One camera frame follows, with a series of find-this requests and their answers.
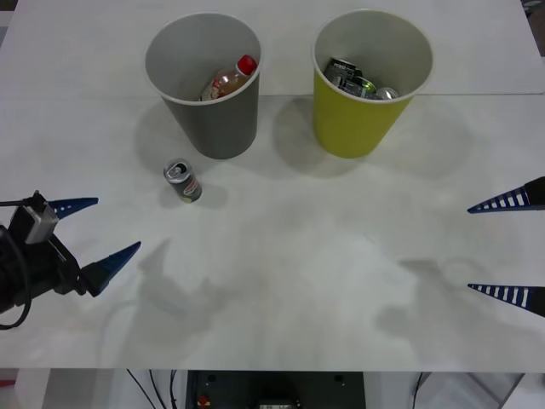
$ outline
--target cup rim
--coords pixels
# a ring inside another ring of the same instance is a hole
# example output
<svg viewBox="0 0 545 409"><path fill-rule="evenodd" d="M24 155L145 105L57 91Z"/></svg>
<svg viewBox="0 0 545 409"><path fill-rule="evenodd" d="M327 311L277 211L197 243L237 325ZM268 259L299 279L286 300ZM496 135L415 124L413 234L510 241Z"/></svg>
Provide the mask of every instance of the cup rim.
<svg viewBox="0 0 545 409"><path fill-rule="evenodd" d="M221 98L218 98L216 100L212 100L212 101L189 101L189 100L181 100L179 98L174 98L174 96L165 94L161 89L157 88L155 86L155 84L153 83L152 79L150 78L149 74L147 73L147 67L146 67L147 53L149 52L150 47L152 46L152 43L155 40L155 38L157 38L157 36L163 30L166 30L167 27L169 27L170 25L176 23L179 20L183 20L183 19L186 19L188 17L193 17L195 15L203 15L203 14L206 14L206 15L221 15L222 17L229 17L229 18L231 18L233 20L236 20L237 22L241 23L242 25L246 26L246 28L248 28L248 30L250 30L254 34L255 38L257 39L257 43L259 45L260 58L259 58L259 62L257 63L257 68L255 69L254 73L251 75L250 79L248 81L246 81L246 84L244 84L242 87L237 89L235 92L233 92L233 93L231 93L229 95L226 95L226 96L222 96ZM199 12L199 13L184 14L181 17L178 17L177 19L169 21L168 23L166 23L163 27L161 27L160 29L158 29L155 32L155 34L153 35L151 41L149 42L149 44L146 47L146 52L144 53L144 71L146 72L147 82L152 86L152 88L155 89L156 92L159 95L161 95L165 100L174 102L176 104L195 106L195 107L205 107L205 106L208 106L208 105L218 104L218 103L230 100L231 98L234 98L238 94L241 94L242 92L244 92L244 90L249 88L249 86L255 81L255 79L259 75L260 70L261 70L261 66L262 66L262 62L263 62L263 47L261 46L261 41L260 41L259 37L257 36L257 34L255 33L255 31L248 24L246 24L244 21L240 20L239 18L235 17L234 15L225 14L225 13L207 12L207 11Z"/></svg>
<svg viewBox="0 0 545 409"><path fill-rule="evenodd" d="M316 42L318 41L318 37L319 37L320 33L324 30L325 27L327 27L333 21L335 21L337 19L340 19L341 17L345 17L345 16L350 15L350 14L359 14L359 13L368 13L368 12L388 14L388 15L396 17L396 18L398 18L400 20L403 20L405 23L415 27L421 33L421 35L424 37L424 39L427 42L427 45L429 46L429 48L431 50L432 66L430 67L430 70L429 70L429 73L427 74L426 79L424 79L422 84L418 88L416 88L414 91L410 92L407 95L403 95L403 96L401 96L399 98L396 98L394 100L382 100L382 101L367 100L365 98L359 98L359 97L357 97L355 95L350 95L347 92L343 91L342 89L338 89L337 87L335 87L330 82L330 80L325 77L324 73L322 72L322 70L318 66L318 63L316 62ZM330 87L331 89L333 89L337 94L345 96L347 98L350 98L353 101L357 101L357 102L360 102L360 103L363 103L363 104L387 105L387 104L394 104L394 103L397 103L397 102L409 100L410 98L412 98L413 96L418 94L418 92L427 85L427 83L429 82L429 79L432 77L432 74L435 71L435 55L434 55L434 52L433 52L432 43L429 41L429 37L427 36L427 34L417 24L413 23L412 21L409 21L406 18L401 17L398 14L391 13L391 12L385 11L385 10L380 10L380 9L356 9L356 10L349 11L348 13L339 14L336 17L333 17L332 19L327 20L318 29L318 31L314 35L311 52L312 52L312 56L313 56L314 71L318 73L318 75L322 78L322 80L324 80L324 82L327 84L327 86Z"/></svg>

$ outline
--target red bottle cap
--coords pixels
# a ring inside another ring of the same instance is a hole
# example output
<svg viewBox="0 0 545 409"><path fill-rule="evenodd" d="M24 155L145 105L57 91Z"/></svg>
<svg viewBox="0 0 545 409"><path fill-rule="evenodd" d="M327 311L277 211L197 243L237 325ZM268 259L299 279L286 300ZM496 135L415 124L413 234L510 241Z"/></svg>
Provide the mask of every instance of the red bottle cap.
<svg viewBox="0 0 545 409"><path fill-rule="evenodd" d="M243 55L242 58L238 60L237 67L244 75L251 75L257 68L257 63L249 55Z"/></svg>

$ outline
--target gray cup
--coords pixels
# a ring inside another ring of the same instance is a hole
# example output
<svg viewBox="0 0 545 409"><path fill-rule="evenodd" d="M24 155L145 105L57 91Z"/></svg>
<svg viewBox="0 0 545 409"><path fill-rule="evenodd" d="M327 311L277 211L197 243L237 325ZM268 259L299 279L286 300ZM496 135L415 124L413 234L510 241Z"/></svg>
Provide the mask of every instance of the gray cup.
<svg viewBox="0 0 545 409"><path fill-rule="evenodd" d="M198 101L214 74L251 55L257 69L237 91ZM261 46L242 21L216 13L190 14L165 26L146 52L146 73L189 140L204 156L233 158L257 129Z"/></svg>

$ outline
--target paper cup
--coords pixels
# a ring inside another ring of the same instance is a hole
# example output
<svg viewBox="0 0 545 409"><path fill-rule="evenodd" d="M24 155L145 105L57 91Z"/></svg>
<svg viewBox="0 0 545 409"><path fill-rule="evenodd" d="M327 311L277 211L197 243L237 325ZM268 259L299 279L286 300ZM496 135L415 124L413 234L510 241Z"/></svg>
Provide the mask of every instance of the paper cup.
<svg viewBox="0 0 545 409"><path fill-rule="evenodd" d="M332 57L352 62L377 88L393 88L399 98L366 100L338 89L323 74ZM426 84L433 70L433 51L426 36L409 21L361 9L322 26L313 43L313 64L317 139L336 156L357 158L378 145Z"/></svg>
<svg viewBox="0 0 545 409"><path fill-rule="evenodd" d="M258 66L242 88L198 101L218 71L234 69L246 54ZM146 73L197 150L225 159L255 139L260 61L259 39L246 24L230 15L199 13L169 23L155 36L146 52Z"/></svg>

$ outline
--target trash in cup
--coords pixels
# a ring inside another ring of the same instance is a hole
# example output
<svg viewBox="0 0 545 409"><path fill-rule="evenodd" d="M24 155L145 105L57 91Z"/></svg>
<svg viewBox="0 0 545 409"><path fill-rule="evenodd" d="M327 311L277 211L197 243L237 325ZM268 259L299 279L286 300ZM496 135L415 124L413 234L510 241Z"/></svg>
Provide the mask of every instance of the trash in cup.
<svg viewBox="0 0 545 409"><path fill-rule="evenodd" d="M332 58L324 70L324 75L338 89L347 94L367 100L392 100L398 98L398 93L389 87L379 90L354 64L348 61Z"/></svg>
<svg viewBox="0 0 545 409"><path fill-rule="evenodd" d="M199 101L212 101L232 94L248 82L257 68L257 63L249 55L243 55L234 68L220 70L209 81Z"/></svg>

